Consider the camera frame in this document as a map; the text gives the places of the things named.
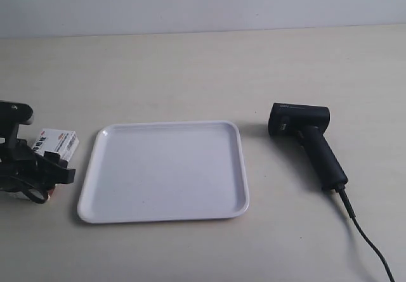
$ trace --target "black cable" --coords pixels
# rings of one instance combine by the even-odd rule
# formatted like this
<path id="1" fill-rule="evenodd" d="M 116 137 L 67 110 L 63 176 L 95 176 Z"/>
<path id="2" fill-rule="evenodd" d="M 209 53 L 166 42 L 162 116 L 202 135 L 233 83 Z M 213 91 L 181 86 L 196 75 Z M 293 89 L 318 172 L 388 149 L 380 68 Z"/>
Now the black cable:
<path id="1" fill-rule="evenodd" d="M 360 227 L 360 225 L 358 224 L 357 219 L 355 218 L 355 213 L 353 210 L 353 207 L 351 206 L 350 200 L 347 197 L 347 194 L 345 193 L 344 188 L 339 188 L 338 190 L 336 190 L 338 192 L 338 194 L 340 195 L 340 198 L 342 199 L 345 209 L 348 212 L 348 215 L 350 216 L 350 218 L 353 220 L 355 227 L 357 228 L 358 232 L 361 234 L 361 236 L 363 237 L 363 239 L 368 243 L 368 245 L 372 248 L 373 251 L 375 251 L 375 253 L 377 254 L 377 256 L 379 257 L 379 259 L 381 259 L 381 262 L 383 264 L 383 266 L 385 267 L 385 271 L 388 274 L 389 280 L 391 282 L 395 282 L 395 279 L 392 275 L 391 269 L 389 268 L 389 265 L 387 263 L 387 261 L 385 260 L 383 254 L 379 251 L 379 249 L 373 244 L 373 242 L 371 242 L 371 240 L 367 237 L 367 235 L 364 233 L 364 231 L 362 230 L 362 228 Z"/>

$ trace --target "black clamp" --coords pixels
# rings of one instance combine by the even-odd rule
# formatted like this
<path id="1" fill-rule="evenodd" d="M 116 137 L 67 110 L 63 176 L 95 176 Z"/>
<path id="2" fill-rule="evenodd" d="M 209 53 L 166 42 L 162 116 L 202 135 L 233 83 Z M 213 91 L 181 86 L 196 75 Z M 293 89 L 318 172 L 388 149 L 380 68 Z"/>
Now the black clamp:
<path id="1" fill-rule="evenodd" d="M 45 203 L 56 184 L 74 181 L 75 169 L 60 155 L 32 151 L 25 139 L 18 139 L 20 124 L 29 125 L 34 112 L 29 105 L 0 101 L 0 191 L 21 192 L 35 203 Z"/>

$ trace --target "small white box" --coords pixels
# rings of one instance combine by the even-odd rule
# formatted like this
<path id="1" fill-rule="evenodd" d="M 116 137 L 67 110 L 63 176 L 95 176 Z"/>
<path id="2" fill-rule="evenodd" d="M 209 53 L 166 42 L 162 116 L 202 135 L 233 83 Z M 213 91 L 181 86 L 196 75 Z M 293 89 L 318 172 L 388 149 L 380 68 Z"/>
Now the small white box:
<path id="1" fill-rule="evenodd" d="M 55 152 L 61 156 L 62 160 L 69 162 L 78 144 L 79 140 L 75 131 L 42 129 L 32 145 L 32 150 L 42 156 L 45 151 Z"/>

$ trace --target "black wire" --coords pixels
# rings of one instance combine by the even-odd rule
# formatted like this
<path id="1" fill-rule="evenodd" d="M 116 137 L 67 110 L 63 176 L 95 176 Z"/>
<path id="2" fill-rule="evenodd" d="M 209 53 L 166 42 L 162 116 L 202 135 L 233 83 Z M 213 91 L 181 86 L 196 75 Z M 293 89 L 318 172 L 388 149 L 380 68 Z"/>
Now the black wire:
<path id="1" fill-rule="evenodd" d="M 378 257 L 381 259 L 381 262 L 383 263 L 383 266 L 385 267 L 386 273 L 388 274 L 389 280 L 391 282 L 395 282 L 395 279 L 392 276 L 391 269 L 389 268 L 389 265 L 387 261 L 385 260 L 383 254 L 379 251 L 379 249 L 371 242 L 370 239 L 368 239 L 367 235 L 364 233 L 364 231 L 361 229 L 360 225 L 357 222 L 357 219 L 355 217 L 352 217 L 352 220 L 354 222 L 355 227 L 363 237 L 363 239 L 368 243 L 368 245 L 375 251 L 375 253 L 378 255 Z"/>

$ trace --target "barcode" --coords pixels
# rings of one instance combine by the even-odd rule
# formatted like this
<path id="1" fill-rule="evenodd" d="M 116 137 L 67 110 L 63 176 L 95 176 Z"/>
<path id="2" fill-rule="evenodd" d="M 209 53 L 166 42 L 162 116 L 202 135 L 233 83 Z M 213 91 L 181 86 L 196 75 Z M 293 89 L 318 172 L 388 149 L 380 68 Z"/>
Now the barcode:
<path id="1" fill-rule="evenodd" d="M 74 144 L 75 140 L 76 140 L 76 135 L 74 135 L 74 136 L 72 137 L 72 139 L 70 140 L 70 142 L 69 142 L 69 144 L 68 144 L 68 146 L 67 146 L 67 150 L 68 150 L 68 151 L 71 149 L 71 147 L 72 147 L 72 145 Z"/>

